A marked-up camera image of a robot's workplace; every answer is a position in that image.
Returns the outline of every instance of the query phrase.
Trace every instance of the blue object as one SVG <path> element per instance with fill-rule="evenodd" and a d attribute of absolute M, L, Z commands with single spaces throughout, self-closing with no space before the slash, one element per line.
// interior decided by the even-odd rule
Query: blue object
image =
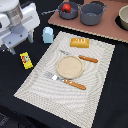
<path fill-rule="evenodd" d="M 50 27 L 45 27 L 43 29 L 43 41 L 44 43 L 53 43 L 53 29 Z"/>

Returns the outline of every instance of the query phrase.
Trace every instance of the cooking pot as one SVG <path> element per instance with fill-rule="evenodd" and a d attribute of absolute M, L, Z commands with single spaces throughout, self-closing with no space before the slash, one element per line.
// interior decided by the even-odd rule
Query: cooking pot
<path fill-rule="evenodd" d="M 62 11 L 62 7 L 64 4 L 69 4 L 71 6 L 71 11 L 70 13 L 66 13 Z M 48 11 L 48 12 L 43 12 L 42 15 L 44 14 L 48 14 L 51 12 L 55 12 L 55 11 L 59 11 L 59 15 L 60 17 L 62 17 L 63 19 L 74 19 L 75 17 L 78 16 L 78 10 L 79 10 L 79 4 L 76 4 L 75 2 L 63 2 L 58 6 L 58 9 L 53 10 L 53 11 Z"/>
<path fill-rule="evenodd" d="M 122 27 L 128 30 L 128 5 L 120 9 L 119 16 L 120 16 Z"/>
<path fill-rule="evenodd" d="M 80 21 L 85 25 L 96 25 L 101 21 L 102 15 L 108 6 L 101 6 L 96 3 L 85 4 L 81 7 Z"/>

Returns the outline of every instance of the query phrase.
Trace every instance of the metal pot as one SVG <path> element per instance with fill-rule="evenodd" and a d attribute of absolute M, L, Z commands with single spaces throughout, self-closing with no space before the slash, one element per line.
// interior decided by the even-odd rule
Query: metal pot
<path fill-rule="evenodd" d="M 62 11 L 62 7 L 64 4 L 69 4 L 71 6 L 71 11 L 70 13 L 66 13 Z M 48 11 L 48 12 L 43 12 L 42 15 L 44 14 L 48 14 L 51 12 L 55 12 L 55 11 L 59 11 L 59 15 L 60 17 L 62 17 L 63 19 L 74 19 L 75 17 L 78 16 L 78 10 L 79 10 L 79 6 L 78 4 L 76 4 L 75 2 L 63 2 L 58 6 L 58 9 L 53 10 L 53 11 Z"/>
<path fill-rule="evenodd" d="M 101 21 L 102 15 L 108 6 L 101 6 L 96 3 L 85 4 L 81 7 L 80 21 L 85 25 L 96 25 Z"/>

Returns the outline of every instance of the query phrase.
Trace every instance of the plate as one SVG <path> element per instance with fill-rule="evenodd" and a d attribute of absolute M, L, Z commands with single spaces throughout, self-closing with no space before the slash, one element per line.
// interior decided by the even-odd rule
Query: plate
<path fill-rule="evenodd" d="M 56 68 L 60 76 L 66 79 L 74 79 L 83 73 L 84 64 L 78 57 L 68 55 L 57 62 Z"/>

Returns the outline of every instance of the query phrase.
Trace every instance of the woven placemat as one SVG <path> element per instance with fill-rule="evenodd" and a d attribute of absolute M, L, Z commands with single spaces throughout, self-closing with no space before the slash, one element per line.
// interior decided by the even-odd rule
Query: woven placemat
<path fill-rule="evenodd" d="M 59 32 L 14 96 L 81 128 L 91 128 L 115 46 L 90 39 L 89 49 L 71 48 L 70 39 L 75 37 L 80 36 Z M 83 61 L 84 73 L 73 80 L 84 84 L 86 90 L 45 78 L 45 71 L 57 74 L 55 64 L 64 56 L 58 49 L 99 60 L 97 64 Z"/>

